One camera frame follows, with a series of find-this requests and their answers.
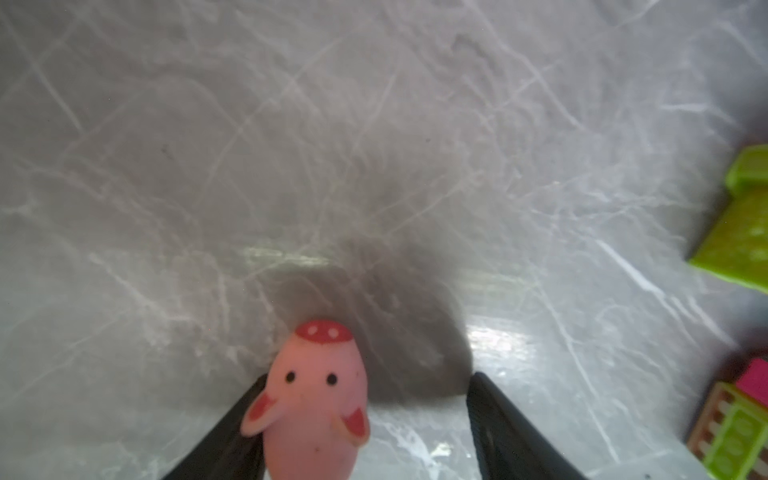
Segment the pink pig toy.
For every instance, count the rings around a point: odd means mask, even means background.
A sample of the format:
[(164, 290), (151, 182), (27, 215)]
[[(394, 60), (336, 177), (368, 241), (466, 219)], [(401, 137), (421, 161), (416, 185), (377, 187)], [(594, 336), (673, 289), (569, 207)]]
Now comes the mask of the pink pig toy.
[(348, 479), (370, 437), (367, 403), (353, 334), (335, 320), (314, 318), (278, 352), (240, 433), (262, 436), (272, 479)]

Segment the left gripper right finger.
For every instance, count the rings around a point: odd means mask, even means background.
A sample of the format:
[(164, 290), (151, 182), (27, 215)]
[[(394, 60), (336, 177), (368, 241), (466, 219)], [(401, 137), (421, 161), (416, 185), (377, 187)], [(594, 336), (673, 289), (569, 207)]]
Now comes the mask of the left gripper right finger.
[(585, 479), (484, 373), (471, 376), (466, 405), (482, 479)]

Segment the pink toy truck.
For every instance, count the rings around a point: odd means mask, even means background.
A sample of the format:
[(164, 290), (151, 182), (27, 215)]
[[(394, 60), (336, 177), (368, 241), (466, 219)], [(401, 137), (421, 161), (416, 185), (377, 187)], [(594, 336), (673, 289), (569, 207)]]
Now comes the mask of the pink toy truck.
[(767, 480), (767, 358), (712, 386), (686, 446), (712, 479)]

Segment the orange green toy truck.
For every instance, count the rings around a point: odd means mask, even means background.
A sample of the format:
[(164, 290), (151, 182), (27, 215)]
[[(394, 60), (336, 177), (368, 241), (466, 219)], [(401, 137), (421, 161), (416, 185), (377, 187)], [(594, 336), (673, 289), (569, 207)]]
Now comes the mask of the orange green toy truck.
[(689, 264), (722, 280), (767, 291), (767, 146), (744, 148), (725, 177), (730, 202)]

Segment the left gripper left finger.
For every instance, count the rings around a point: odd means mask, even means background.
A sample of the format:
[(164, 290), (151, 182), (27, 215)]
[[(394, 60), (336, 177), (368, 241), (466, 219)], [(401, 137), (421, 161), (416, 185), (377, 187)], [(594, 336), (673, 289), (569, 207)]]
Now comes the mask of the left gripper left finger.
[(240, 425), (246, 410), (264, 389), (266, 380), (267, 375), (262, 375), (163, 480), (263, 479), (262, 435), (243, 437)]

